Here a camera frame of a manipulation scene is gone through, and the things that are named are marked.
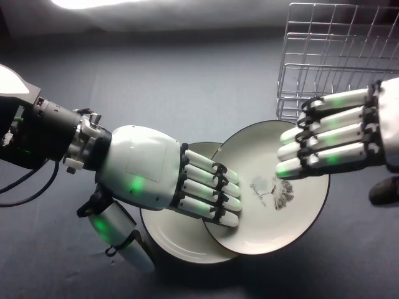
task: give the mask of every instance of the stacked plate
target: stacked plate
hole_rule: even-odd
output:
[[[142,209],[142,221],[153,240],[181,260],[212,264],[239,254],[266,254],[298,239],[320,214],[330,178],[286,181],[276,177],[279,138],[293,126],[285,121],[264,121],[242,129],[222,145],[189,145],[190,150],[239,174],[240,223],[237,228],[227,228],[169,210]]]

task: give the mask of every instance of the wire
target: wire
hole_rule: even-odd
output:
[[[7,202],[7,203],[5,203],[5,204],[1,204],[0,203],[0,207],[15,207],[15,206],[20,206],[21,204],[26,204],[27,202],[30,202],[30,201],[33,201],[34,199],[36,199],[36,198],[38,198],[40,195],[42,195],[43,193],[44,193],[44,191],[46,191],[49,187],[50,187],[50,185],[52,184],[52,182],[54,182],[54,180],[55,180],[55,177],[57,176],[57,173],[58,173],[58,169],[59,169],[59,165],[60,165],[60,163],[59,162],[57,162],[57,161],[55,161],[54,162],[55,164],[54,164],[54,170],[53,170],[53,172],[52,172],[52,175],[51,175],[51,177],[50,177],[50,180],[46,183],[46,185],[44,185],[44,187],[42,188],[42,189],[40,189],[39,191],[37,191],[35,194],[33,194],[31,197],[28,197],[28,198],[25,198],[25,199],[23,199],[23,200],[21,200],[21,201],[16,201],[16,202]]]
[[[18,186],[20,183],[23,183],[24,181],[29,179],[32,175],[37,173],[37,171],[39,169],[41,169],[41,167],[43,167],[48,161],[49,161],[48,159],[44,160],[44,162],[38,168],[29,171],[27,174],[25,174],[23,177],[21,177],[17,181],[13,182],[12,184],[8,185],[7,187],[0,189],[0,194],[7,192],[8,190],[11,190],[12,188]]]

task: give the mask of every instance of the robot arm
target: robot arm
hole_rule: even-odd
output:
[[[386,165],[399,170],[399,78],[306,101],[281,135],[280,178],[299,179]]]
[[[153,270],[136,222],[115,199],[159,211],[171,209],[228,227],[241,210],[238,175],[159,131],[123,126],[109,132],[101,115],[69,111],[39,96],[40,89],[0,65],[0,159],[37,169],[63,159],[67,171],[95,171],[97,188],[78,211],[110,248],[139,269]],[[19,107],[24,111],[15,118]]]

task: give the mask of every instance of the metal wire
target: metal wire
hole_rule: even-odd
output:
[[[393,16],[390,21],[387,15]],[[399,7],[292,3],[277,81],[278,120],[315,96],[399,77]]]

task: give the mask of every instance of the wire rack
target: wire rack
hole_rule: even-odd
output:
[[[314,96],[399,77],[399,7],[292,3],[277,82],[278,120]]]

